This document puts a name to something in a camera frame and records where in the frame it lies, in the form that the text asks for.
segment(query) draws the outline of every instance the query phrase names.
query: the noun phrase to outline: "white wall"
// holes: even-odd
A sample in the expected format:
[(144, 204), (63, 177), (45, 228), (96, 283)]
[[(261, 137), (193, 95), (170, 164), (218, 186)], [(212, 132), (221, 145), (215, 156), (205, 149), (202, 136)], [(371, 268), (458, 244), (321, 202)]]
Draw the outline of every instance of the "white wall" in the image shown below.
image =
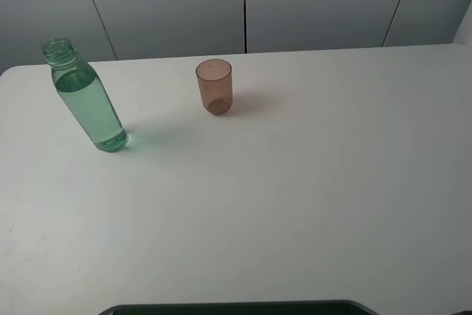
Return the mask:
[(457, 30), (456, 37), (454, 37), (455, 44), (464, 44), (472, 48), (472, 2), (469, 5), (464, 19)]

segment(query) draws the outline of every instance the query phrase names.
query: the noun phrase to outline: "table surface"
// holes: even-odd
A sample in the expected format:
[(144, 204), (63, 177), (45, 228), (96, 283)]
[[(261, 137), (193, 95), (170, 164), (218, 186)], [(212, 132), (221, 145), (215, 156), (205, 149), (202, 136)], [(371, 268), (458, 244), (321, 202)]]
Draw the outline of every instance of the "table surface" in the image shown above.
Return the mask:
[(120, 304), (353, 300), (472, 310), (472, 51), (93, 63), (131, 134), (94, 148), (47, 66), (0, 77), (0, 314)]

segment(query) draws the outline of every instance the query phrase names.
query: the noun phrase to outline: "bottle mouth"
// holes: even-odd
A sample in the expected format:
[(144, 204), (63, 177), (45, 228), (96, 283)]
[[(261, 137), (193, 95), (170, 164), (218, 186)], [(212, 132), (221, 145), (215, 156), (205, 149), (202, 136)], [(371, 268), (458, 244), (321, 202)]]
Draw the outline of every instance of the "bottle mouth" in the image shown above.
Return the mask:
[(78, 53), (68, 38), (53, 38), (41, 46), (46, 62), (52, 67), (64, 67), (74, 63)]

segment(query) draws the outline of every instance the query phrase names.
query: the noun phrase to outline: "brown cup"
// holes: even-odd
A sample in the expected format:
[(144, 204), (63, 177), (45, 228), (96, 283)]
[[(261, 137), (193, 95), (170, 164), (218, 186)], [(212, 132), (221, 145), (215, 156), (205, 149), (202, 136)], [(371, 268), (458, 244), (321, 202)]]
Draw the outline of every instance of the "brown cup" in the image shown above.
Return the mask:
[(197, 66), (201, 101), (211, 114), (224, 114), (233, 104), (231, 71), (231, 65), (222, 59), (209, 59)]

